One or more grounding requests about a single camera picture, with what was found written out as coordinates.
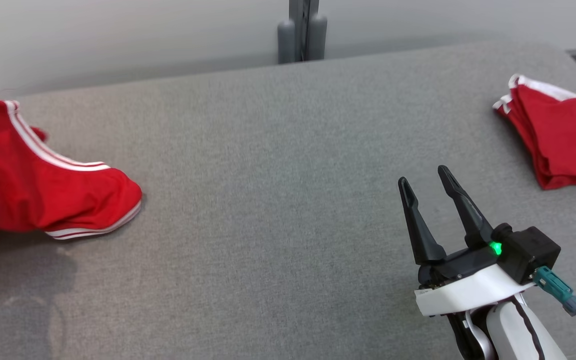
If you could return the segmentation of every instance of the metal bracket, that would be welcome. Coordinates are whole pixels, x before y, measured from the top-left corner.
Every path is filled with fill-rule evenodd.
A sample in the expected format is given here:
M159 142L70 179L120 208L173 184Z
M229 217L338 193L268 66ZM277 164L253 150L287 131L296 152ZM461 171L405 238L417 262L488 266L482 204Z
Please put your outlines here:
M290 0L289 20L277 27L279 64L324 58L328 19L319 7L320 0Z

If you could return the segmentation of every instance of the black cable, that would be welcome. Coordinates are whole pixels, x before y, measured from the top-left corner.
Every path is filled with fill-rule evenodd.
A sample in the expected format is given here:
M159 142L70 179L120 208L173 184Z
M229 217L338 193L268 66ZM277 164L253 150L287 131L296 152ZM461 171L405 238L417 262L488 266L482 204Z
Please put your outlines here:
M539 355L539 360L546 360L546 357L544 356L544 349L542 349L542 343L539 342L537 331L535 331L533 324L530 322L528 314L526 314L526 310L524 310L524 307L521 305L521 303L519 303L519 300L517 300L516 297L512 296L510 301L512 301L514 307L517 308L517 312L519 313L519 316L523 318L523 323L526 325L526 329L528 329L528 332L530 335L532 335L532 342L534 344L534 349L537 350L537 355Z

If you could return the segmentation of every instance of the robotic arm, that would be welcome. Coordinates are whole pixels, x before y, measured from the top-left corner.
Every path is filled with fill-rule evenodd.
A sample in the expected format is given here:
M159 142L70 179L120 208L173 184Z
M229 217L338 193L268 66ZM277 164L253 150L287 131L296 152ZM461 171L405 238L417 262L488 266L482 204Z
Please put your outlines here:
M439 178L457 207L467 248L446 254L418 210L418 199L405 177L398 181L419 289L414 291L423 316L448 318L465 360L565 360L562 350L522 296L537 285L576 315L576 296L550 269L561 251L536 227L512 230L490 226L448 167Z

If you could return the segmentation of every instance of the gray fabric surface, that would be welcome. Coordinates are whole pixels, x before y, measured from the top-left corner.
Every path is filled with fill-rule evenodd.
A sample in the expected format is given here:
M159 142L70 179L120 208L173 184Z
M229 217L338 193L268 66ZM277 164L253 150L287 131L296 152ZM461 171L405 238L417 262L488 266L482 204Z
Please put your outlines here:
M576 187L541 191L491 109L513 73L576 92L576 64L494 42L21 98L28 123L144 190L112 234L0 235L0 359L457 359L421 316L397 179L464 248L437 166L490 223L562 246L576 292ZM576 317L526 293L570 359Z

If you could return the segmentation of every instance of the white wall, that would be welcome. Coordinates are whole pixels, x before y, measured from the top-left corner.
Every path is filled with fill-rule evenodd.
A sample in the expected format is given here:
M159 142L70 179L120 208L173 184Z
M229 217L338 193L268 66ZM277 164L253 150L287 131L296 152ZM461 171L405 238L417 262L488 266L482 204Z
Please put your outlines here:
M288 0L0 0L0 91L276 64L287 17Z
M276 64L288 4L0 0L0 96ZM320 0L319 9L327 58L496 38L576 50L570 0Z

